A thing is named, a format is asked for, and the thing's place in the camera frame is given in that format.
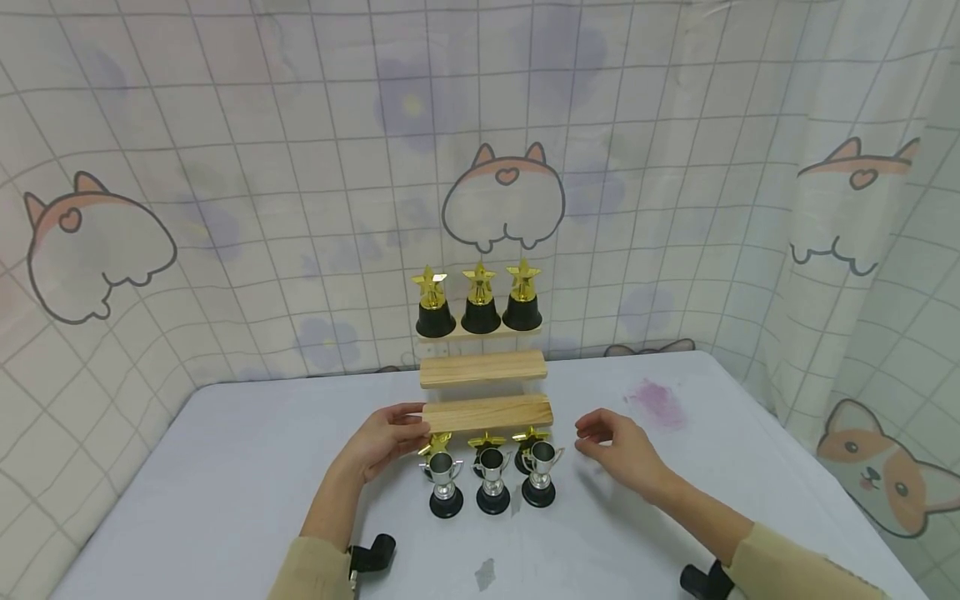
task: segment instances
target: hand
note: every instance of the hand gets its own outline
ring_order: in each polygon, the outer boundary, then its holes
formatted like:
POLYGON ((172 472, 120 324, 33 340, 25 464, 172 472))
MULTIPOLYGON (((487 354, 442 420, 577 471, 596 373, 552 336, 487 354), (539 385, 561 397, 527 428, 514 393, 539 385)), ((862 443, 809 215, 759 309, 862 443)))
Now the hand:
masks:
POLYGON ((394 459, 427 445, 430 423, 417 415, 423 402, 408 402, 381 408, 364 421, 334 464, 358 473, 370 483, 394 459))
POLYGON ((577 449, 651 504, 658 504, 679 480, 660 459, 647 433, 629 417, 598 408, 580 417, 576 426, 577 449))

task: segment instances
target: cartoon dog butt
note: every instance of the cartoon dog butt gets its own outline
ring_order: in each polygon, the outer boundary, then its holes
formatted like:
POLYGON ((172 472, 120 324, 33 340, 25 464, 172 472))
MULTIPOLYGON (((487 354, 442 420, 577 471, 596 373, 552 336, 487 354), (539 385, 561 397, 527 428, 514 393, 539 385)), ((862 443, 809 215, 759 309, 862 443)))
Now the cartoon dog butt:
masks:
POLYGON ((871 274, 896 213, 892 196, 919 149, 918 137, 892 156, 864 155, 860 138, 851 137, 803 168, 791 217, 794 262, 826 256, 847 263, 856 276, 871 274))
POLYGON ((23 200, 34 230, 27 254, 30 281, 58 321, 81 324, 110 316, 117 285, 143 286, 177 259, 170 232, 143 205, 111 194, 78 171, 73 191, 45 204, 23 200))
POLYGON ((557 230, 565 203, 560 176, 546 163, 539 142, 524 156, 501 157, 490 144, 481 144, 473 164, 447 193, 442 220, 455 240, 480 253, 504 239, 532 250, 557 230))
POLYGON ((960 509, 960 475, 916 460, 855 400, 841 400, 830 413, 817 458, 894 536, 916 538, 926 530, 928 515, 960 509))

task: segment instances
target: black clamp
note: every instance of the black clamp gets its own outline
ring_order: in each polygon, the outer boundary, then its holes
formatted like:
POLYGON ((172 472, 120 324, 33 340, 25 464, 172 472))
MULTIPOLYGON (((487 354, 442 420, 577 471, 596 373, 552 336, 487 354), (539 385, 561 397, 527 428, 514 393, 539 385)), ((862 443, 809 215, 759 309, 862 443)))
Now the black clamp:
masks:
POLYGON ((373 573, 390 566, 395 550, 396 540, 387 534, 378 535, 369 549, 363 546, 351 546, 348 549, 350 553, 350 589, 356 591, 358 573, 373 573))
POLYGON ((680 587, 697 600, 727 600, 733 591, 733 581, 720 561, 713 561, 709 574, 692 564, 685 566, 680 574, 680 587))

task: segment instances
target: person's left hand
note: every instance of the person's left hand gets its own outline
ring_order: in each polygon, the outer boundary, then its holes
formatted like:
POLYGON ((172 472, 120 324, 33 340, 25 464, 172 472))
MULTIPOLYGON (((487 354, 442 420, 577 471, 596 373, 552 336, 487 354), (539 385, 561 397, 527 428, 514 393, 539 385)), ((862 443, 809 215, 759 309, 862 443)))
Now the person's left hand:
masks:
POLYGON ((370 483, 396 458, 430 442, 430 423, 412 414, 422 410, 423 402, 407 402, 374 412, 349 439, 336 462, 370 483))

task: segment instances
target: pink stain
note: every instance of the pink stain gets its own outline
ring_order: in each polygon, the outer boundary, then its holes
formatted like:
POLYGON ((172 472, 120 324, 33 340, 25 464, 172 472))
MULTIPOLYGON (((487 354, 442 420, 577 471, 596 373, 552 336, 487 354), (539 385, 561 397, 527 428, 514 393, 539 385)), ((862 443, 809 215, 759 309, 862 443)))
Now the pink stain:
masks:
POLYGON ((644 378, 624 399, 638 405, 653 423, 664 429, 677 430, 686 426, 684 408, 670 388, 644 378))

